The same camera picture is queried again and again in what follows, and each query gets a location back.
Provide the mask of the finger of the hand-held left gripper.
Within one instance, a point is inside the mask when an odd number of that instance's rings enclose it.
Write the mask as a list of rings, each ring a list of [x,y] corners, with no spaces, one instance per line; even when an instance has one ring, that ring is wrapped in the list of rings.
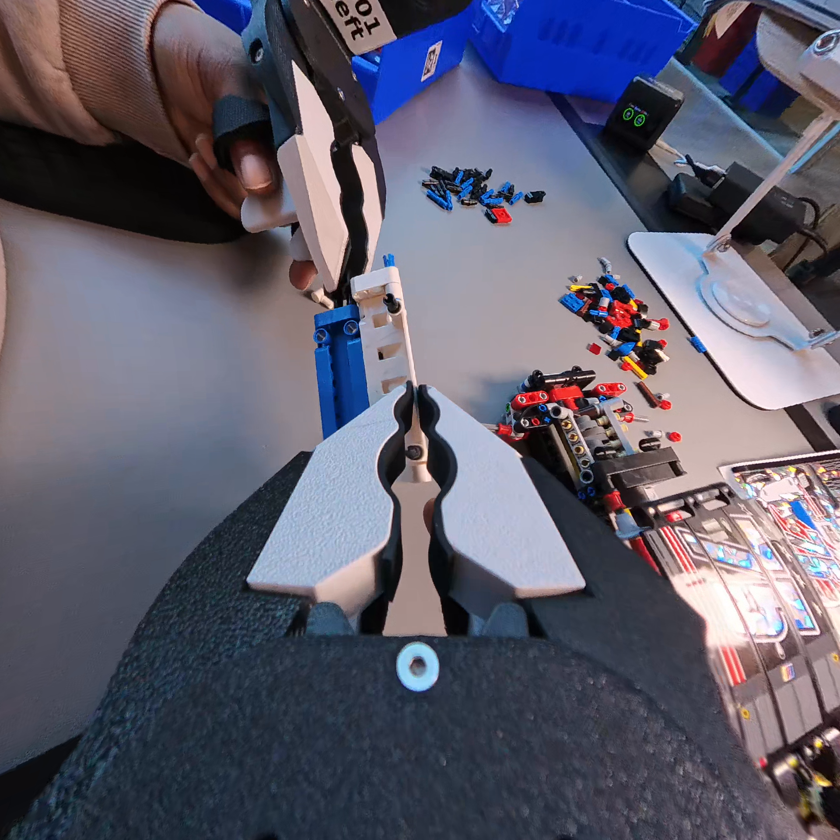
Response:
[[[331,156],[349,236],[336,291],[349,292],[352,278],[372,270],[385,216],[385,175],[375,140],[335,143]]]
[[[334,127],[306,74],[295,61],[290,67],[299,130],[280,145],[277,162],[323,288],[334,293],[340,284],[350,242],[341,207],[341,187],[332,160]]]

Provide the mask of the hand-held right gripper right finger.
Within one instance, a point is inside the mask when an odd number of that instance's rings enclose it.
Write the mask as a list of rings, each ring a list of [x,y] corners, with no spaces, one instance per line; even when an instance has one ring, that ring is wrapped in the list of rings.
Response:
[[[430,385],[417,388],[417,418],[438,487],[428,564],[441,600],[487,620],[504,602],[581,592],[524,458]]]

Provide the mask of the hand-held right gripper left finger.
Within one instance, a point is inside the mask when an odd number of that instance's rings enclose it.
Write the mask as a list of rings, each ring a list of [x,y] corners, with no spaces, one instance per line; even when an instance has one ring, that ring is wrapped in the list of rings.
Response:
[[[403,569],[401,504],[414,389],[399,385],[311,453],[255,565],[251,590],[331,602],[348,617],[391,602]]]

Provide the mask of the blue and white lego panel assembly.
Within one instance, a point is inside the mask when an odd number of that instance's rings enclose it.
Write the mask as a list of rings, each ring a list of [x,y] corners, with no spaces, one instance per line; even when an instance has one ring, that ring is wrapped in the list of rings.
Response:
[[[392,254],[381,269],[354,277],[351,303],[314,318],[314,357],[322,443],[315,460],[337,464],[349,442],[343,429],[382,399],[413,388],[412,425],[405,432],[406,471],[417,484],[429,482],[427,437],[418,415],[419,387],[408,329],[405,295]]]

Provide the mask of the person's left forearm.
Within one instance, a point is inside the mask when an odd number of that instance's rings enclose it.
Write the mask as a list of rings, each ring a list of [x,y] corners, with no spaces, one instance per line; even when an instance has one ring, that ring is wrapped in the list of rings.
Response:
[[[2,1],[1,120],[184,162],[151,57],[162,1]]]

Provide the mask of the pile of blue black lego pins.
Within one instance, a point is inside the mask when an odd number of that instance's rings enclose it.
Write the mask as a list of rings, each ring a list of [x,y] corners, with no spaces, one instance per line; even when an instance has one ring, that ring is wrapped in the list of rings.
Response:
[[[544,190],[523,190],[509,180],[495,183],[494,176],[492,168],[456,166],[446,170],[433,165],[419,185],[426,199],[441,210],[452,213],[456,207],[474,208],[490,225],[499,228],[512,223],[512,208],[544,204]]]

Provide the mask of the pile of mixed lego pieces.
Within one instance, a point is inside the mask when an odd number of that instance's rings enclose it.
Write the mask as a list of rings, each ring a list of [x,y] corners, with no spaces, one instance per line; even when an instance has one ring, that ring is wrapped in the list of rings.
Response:
[[[595,343],[602,346],[607,358],[638,380],[656,374],[669,361],[666,318],[652,318],[647,303],[623,283],[606,257],[597,259],[600,274],[591,282],[573,276],[559,304],[576,318],[589,323],[597,332]]]

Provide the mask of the lego sticker sheet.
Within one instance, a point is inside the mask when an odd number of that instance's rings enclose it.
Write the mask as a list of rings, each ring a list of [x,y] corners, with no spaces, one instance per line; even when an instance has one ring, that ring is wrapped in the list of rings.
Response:
[[[830,604],[839,599],[839,451],[719,467],[741,498],[758,502],[792,557]]]

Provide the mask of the person's left hand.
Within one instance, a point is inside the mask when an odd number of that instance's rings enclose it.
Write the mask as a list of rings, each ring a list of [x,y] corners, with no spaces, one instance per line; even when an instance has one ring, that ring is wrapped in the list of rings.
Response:
[[[167,2],[154,19],[150,56],[167,117],[188,164],[215,204],[238,219],[247,197],[277,194],[280,169],[269,144],[234,144],[232,172],[217,162],[214,152],[216,101],[226,96],[251,100],[259,94],[236,34],[201,9]]]

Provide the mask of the blue plastic parts bin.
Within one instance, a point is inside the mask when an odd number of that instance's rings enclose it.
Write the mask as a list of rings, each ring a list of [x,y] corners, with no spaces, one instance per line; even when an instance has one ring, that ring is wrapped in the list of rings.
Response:
[[[263,41],[278,25],[288,32],[291,51],[304,57],[315,46],[321,25],[338,38],[335,71],[353,93],[366,96],[374,123],[380,123],[463,59],[470,8],[454,2],[239,2],[199,1],[198,6],[242,35],[250,60],[271,56]]]
[[[523,1],[502,27],[476,2],[469,40],[501,83],[615,102],[655,77],[697,28],[666,1]]]

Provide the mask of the black padded wrist rest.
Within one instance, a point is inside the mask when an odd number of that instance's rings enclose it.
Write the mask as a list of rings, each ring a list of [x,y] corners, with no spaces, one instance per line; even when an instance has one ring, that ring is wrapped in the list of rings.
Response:
[[[1,197],[174,242],[220,245],[246,234],[189,168],[140,143],[88,145],[12,122],[1,122]]]

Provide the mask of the black device with green display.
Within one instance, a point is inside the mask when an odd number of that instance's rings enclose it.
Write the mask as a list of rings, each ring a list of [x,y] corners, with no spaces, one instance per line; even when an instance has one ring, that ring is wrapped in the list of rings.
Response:
[[[608,115],[603,132],[639,152],[649,152],[685,102],[683,91],[651,76],[635,76]]]

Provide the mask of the white book stand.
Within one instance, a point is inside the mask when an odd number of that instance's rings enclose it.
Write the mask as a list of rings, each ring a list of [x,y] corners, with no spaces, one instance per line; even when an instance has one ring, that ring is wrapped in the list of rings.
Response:
[[[733,230],[806,157],[838,116],[820,111],[716,236],[634,233],[627,246],[735,393],[761,410],[839,393],[838,331],[779,270],[757,272]]]

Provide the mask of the black power adapter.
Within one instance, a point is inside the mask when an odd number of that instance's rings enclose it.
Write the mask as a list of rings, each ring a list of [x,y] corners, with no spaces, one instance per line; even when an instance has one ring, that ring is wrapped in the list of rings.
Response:
[[[668,208],[711,232],[724,226],[762,183],[762,178],[738,162],[724,171],[698,163],[688,162],[687,166],[691,173],[677,174],[668,186]],[[781,245],[791,236],[810,230],[816,217],[811,204],[776,186],[732,235],[748,245]]]

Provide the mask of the wooden stand board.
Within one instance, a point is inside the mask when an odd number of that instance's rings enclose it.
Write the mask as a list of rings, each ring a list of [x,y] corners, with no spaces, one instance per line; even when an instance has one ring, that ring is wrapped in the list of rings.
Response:
[[[757,27],[763,67],[812,105],[839,113],[838,9],[771,7]]]

